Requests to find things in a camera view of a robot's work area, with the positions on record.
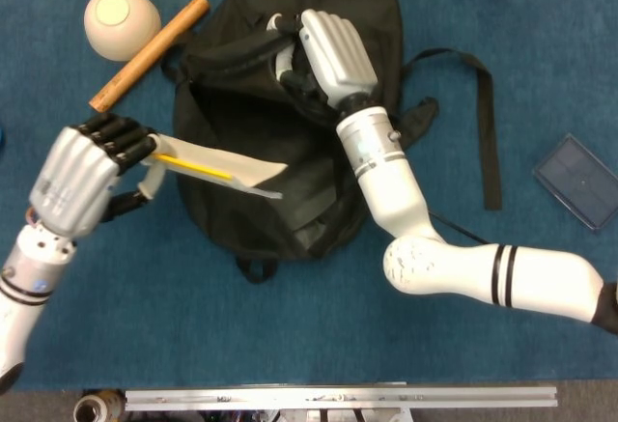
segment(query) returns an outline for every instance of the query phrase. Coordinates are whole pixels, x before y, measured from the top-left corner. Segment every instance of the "black backpack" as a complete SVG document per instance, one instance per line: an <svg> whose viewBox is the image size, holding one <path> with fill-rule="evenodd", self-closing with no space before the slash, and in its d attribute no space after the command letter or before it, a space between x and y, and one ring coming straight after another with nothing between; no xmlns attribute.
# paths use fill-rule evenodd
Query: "black backpack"
<svg viewBox="0 0 618 422"><path fill-rule="evenodd" d="M224 0L195 35L185 36L180 64L168 52L163 70L176 82L174 134L205 147L288 168L260 188L283 193L272 200L179 176L192 220L211 240L233 251L251 282L274 274L277 262L318 259L354 237L368 210L343 147L321 109L320 93L283 88L274 78L273 56L290 37L265 36L273 14L324 10L349 19L376 70L375 100L386 108L404 148L418 139L437 114L437 102L398 114L400 85L417 60L450 49L422 52L402 66L402 20L398 0ZM307 70L296 51L295 69ZM473 56L460 53L477 71L479 127L486 207L499 209L492 78ZM255 272L253 261L262 270Z"/></svg>

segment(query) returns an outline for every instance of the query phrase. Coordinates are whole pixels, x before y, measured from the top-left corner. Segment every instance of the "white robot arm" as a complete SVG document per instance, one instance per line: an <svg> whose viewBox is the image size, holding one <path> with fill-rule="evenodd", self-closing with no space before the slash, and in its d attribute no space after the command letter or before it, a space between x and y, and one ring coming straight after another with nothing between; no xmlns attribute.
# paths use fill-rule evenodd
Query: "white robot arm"
<svg viewBox="0 0 618 422"><path fill-rule="evenodd" d="M270 25L276 26L276 19ZM378 80L356 29L337 15L313 10L303 12L298 25L315 79L328 104L341 113L337 134L369 210L396 238L383 266L397 290L466 295L574 318L618 334L616 284L605 284L583 258L511 245L446 243L432 226L398 132L384 108L371 102ZM279 71L285 71L282 65L277 64Z"/></svg>
<svg viewBox="0 0 618 422"><path fill-rule="evenodd" d="M112 196L140 161L148 166L145 179L135 191ZM75 239L153 200L167 170L281 198L255 186L286 167L156 134L111 113L65 127L30 193L29 224L0 271L0 395L19 377L30 332L75 253Z"/></svg>
<svg viewBox="0 0 618 422"><path fill-rule="evenodd" d="M30 193L39 220L30 218L0 272L0 394L19 377L28 336L75 253L73 241L154 198L159 166L140 189L112 196L122 174L155 149L151 133L106 113L56 139Z"/></svg>

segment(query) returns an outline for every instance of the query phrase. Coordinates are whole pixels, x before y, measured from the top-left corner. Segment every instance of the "wooden stick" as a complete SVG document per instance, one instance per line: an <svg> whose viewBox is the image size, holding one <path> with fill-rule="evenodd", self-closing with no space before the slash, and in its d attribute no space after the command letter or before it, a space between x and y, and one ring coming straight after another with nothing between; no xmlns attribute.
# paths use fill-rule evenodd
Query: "wooden stick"
<svg viewBox="0 0 618 422"><path fill-rule="evenodd" d="M209 9L208 0L191 0L89 101L99 113L106 111L137 81L174 42Z"/></svg>

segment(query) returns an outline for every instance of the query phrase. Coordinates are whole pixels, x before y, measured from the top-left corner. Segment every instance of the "black cable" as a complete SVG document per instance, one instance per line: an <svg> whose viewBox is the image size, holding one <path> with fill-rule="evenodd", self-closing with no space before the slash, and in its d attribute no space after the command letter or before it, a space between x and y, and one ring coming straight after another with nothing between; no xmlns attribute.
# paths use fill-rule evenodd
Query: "black cable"
<svg viewBox="0 0 618 422"><path fill-rule="evenodd" d="M481 243L483 245L489 245L490 244L485 239L481 239L479 236L476 236L476 235L472 234L470 231L464 229L462 226L458 226L454 222L449 221L448 219L446 219L444 216L442 216L440 214L437 214L437 213L435 213L435 212L433 212L431 210L429 210L429 214L430 214L431 217L437 219L438 221L440 221L445 226L448 226L451 229L455 229L460 234L464 234L466 237L468 237L470 239L473 239L474 241L478 241L479 243Z"/></svg>
<svg viewBox="0 0 618 422"><path fill-rule="evenodd" d="M204 422L221 422L220 410L198 410L197 413L202 416Z"/></svg>

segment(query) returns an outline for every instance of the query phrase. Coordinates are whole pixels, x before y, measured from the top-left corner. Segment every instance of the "clear plastic case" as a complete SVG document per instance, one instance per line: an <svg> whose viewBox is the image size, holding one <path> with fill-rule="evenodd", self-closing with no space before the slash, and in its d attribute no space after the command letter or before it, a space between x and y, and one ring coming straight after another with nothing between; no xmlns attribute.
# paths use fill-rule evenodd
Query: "clear plastic case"
<svg viewBox="0 0 618 422"><path fill-rule="evenodd" d="M571 134L534 169L534 176L593 231L618 212L618 178Z"/></svg>

